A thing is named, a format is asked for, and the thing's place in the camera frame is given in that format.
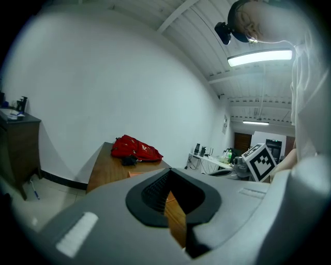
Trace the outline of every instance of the wooden table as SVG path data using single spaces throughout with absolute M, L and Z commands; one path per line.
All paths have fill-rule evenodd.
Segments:
M 129 171 L 149 172 L 161 168 L 170 168 L 164 161 L 137 163 L 135 166 L 122 166 L 121 159 L 111 156 L 112 146 L 112 143 L 105 142 L 103 144 L 94 164 L 91 177 L 89 178 L 86 193 L 89 193 L 99 186 L 128 178 Z M 172 236 L 182 247 L 185 247 L 186 217 L 178 202 L 176 200 L 167 202 L 164 214 L 168 218 Z

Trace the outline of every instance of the tiled floor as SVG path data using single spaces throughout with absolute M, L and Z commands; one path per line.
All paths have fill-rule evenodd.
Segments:
M 40 180 L 36 175 L 32 180 L 40 200 L 34 194 L 31 184 L 25 183 L 23 186 L 27 195 L 26 201 L 3 179 L 0 179 L 0 185 L 4 192 L 11 195 L 12 206 L 17 215 L 36 232 L 61 210 L 85 196 L 85 190 L 70 188 L 47 179 Z

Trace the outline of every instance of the red backpack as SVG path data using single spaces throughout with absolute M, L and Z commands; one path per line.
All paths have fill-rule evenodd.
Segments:
M 130 155 L 135 156 L 141 162 L 157 162 L 163 158 L 154 147 L 140 142 L 133 137 L 123 135 L 121 138 L 116 138 L 112 149 L 112 156 L 125 158 Z

